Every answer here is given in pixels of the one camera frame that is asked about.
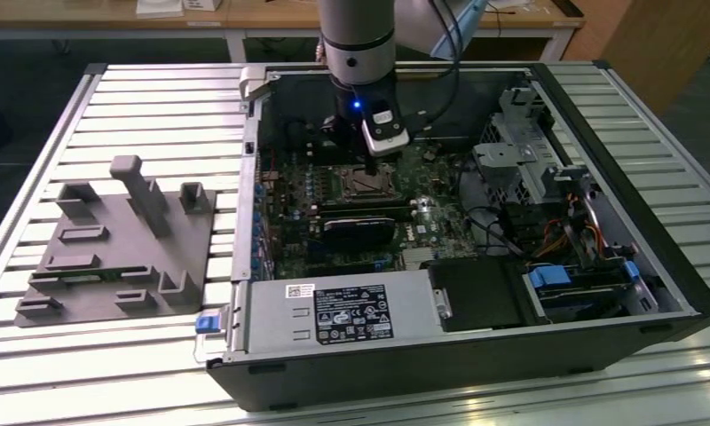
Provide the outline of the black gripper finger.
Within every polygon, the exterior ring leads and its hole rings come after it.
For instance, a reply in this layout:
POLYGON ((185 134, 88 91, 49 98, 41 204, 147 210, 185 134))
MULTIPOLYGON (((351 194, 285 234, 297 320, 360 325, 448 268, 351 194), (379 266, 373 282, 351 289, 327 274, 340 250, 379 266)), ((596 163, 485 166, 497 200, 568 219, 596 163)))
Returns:
POLYGON ((363 131, 343 116, 332 115, 324 119, 321 133, 336 145, 335 164, 363 164, 365 173, 372 175, 372 156, 365 147, 363 131))
POLYGON ((376 160, 369 151, 365 133, 361 130, 356 132, 355 136, 355 155, 365 165, 367 175, 375 176, 377 174, 376 160))

